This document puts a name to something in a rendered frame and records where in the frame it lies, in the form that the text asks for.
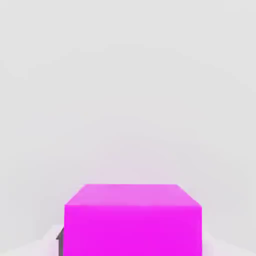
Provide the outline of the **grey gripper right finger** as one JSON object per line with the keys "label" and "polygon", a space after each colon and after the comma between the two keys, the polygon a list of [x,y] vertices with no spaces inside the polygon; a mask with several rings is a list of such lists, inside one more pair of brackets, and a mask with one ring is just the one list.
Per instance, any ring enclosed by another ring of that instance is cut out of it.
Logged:
{"label": "grey gripper right finger", "polygon": [[250,251],[237,246],[233,242],[235,235],[232,229],[210,228],[204,225],[202,228],[202,256],[250,256]]}

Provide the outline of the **small magenta cube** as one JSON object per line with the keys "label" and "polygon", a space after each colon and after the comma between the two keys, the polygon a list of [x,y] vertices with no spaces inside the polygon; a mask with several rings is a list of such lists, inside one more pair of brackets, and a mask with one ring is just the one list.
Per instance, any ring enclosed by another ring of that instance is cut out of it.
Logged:
{"label": "small magenta cube", "polygon": [[202,207],[176,184],[87,184],[64,206],[63,256],[202,253]]}

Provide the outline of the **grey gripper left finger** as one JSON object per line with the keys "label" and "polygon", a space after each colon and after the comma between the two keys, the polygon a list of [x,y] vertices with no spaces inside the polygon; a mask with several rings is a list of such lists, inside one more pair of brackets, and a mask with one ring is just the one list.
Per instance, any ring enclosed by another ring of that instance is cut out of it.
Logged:
{"label": "grey gripper left finger", "polygon": [[12,249],[7,252],[7,256],[59,256],[57,236],[62,228],[61,225],[52,226],[43,238]]}

